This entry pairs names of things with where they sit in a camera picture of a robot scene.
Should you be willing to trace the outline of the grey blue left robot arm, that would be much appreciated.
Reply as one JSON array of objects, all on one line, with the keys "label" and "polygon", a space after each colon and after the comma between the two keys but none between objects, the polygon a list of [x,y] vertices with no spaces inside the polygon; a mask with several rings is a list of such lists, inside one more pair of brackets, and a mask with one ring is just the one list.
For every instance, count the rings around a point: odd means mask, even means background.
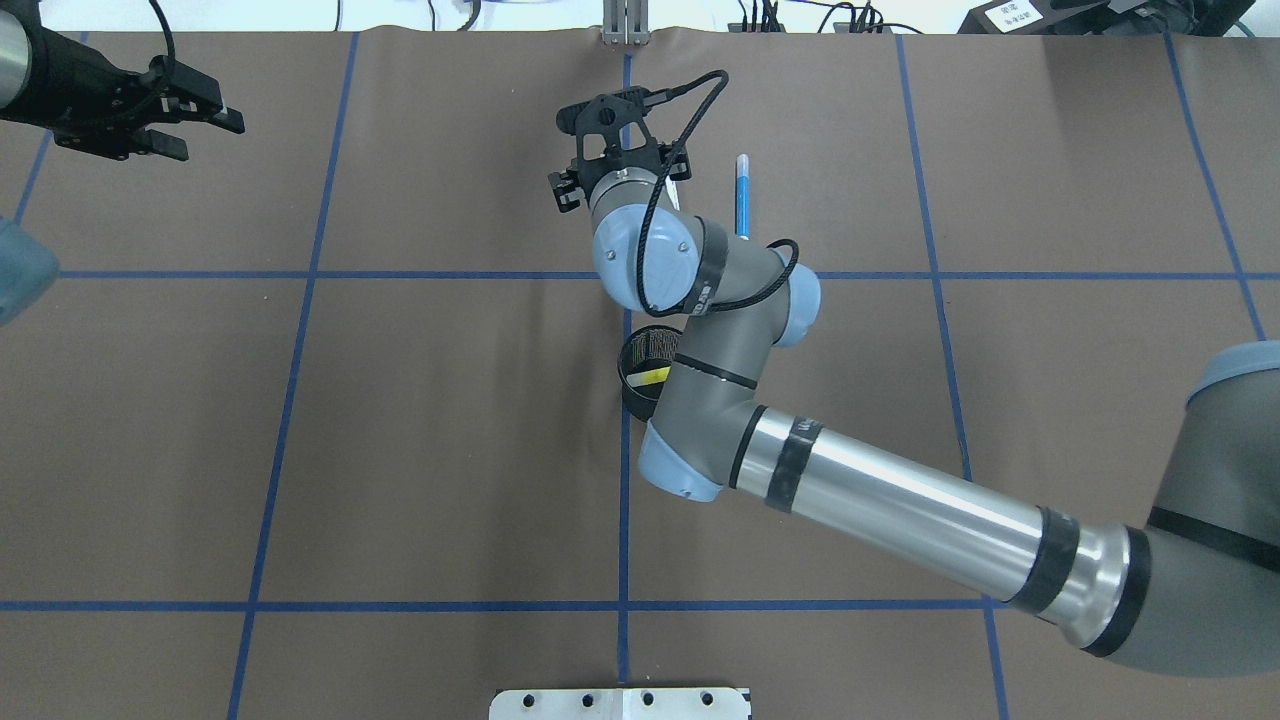
[{"label": "grey blue left robot arm", "polygon": [[3,3],[3,124],[28,127],[40,137],[31,158],[3,173],[5,181],[20,182],[14,208],[3,214],[3,328],[17,324],[61,278],[58,255],[23,223],[51,149],[108,161],[188,161],[188,143],[164,126],[200,123],[247,133],[244,114],[225,100],[220,82],[178,58],[161,4],[148,5],[164,49],[142,70],[131,70],[47,27],[38,1]]}]

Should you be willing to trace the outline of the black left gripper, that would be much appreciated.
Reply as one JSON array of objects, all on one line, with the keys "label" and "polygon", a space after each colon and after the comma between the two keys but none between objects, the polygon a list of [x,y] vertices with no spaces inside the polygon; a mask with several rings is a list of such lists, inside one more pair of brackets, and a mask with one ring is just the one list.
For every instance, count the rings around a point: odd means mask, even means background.
[{"label": "black left gripper", "polygon": [[63,147],[123,161],[131,155],[188,161],[187,142],[150,129],[152,122],[202,122],[243,135],[241,111],[225,105],[219,82],[155,56],[143,73],[113,65],[100,51],[40,26],[22,26],[26,70],[20,123],[47,129]]}]

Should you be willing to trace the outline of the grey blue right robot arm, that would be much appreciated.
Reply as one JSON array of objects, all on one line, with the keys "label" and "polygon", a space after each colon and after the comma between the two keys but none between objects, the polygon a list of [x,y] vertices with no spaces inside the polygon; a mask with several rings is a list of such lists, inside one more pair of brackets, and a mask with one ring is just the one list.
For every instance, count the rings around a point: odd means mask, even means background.
[{"label": "grey blue right robot arm", "polygon": [[640,259],[658,149],[573,159],[549,176],[561,211],[586,205],[607,293],[687,316],[648,420],[639,470],[694,502],[727,488],[808,518],[1060,629],[1079,650],[1172,676],[1277,670],[1277,343],[1217,354],[1189,393],[1140,528],[1091,525],[952,477],[818,420],[759,404],[772,348],[797,343],[820,287],[785,255],[666,199],[658,259]]}]

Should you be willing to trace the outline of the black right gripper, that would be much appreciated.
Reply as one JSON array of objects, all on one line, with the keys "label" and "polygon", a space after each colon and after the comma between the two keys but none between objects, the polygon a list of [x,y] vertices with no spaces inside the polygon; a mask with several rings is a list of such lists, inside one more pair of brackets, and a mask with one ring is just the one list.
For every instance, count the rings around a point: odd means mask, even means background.
[{"label": "black right gripper", "polygon": [[616,156],[573,158],[570,164],[548,176],[550,191],[559,213],[570,213],[582,202],[594,204],[607,184],[641,181],[654,184],[666,163],[671,161],[667,178],[671,183],[690,181],[692,164],[686,150],[673,145],[645,145],[623,149]]}]

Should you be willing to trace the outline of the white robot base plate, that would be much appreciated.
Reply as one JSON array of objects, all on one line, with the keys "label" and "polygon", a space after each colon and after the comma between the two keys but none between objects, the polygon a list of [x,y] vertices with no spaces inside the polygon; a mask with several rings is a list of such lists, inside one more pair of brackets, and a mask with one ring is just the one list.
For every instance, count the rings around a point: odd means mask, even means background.
[{"label": "white robot base plate", "polygon": [[749,689],[732,687],[511,689],[489,719],[753,719]]}]

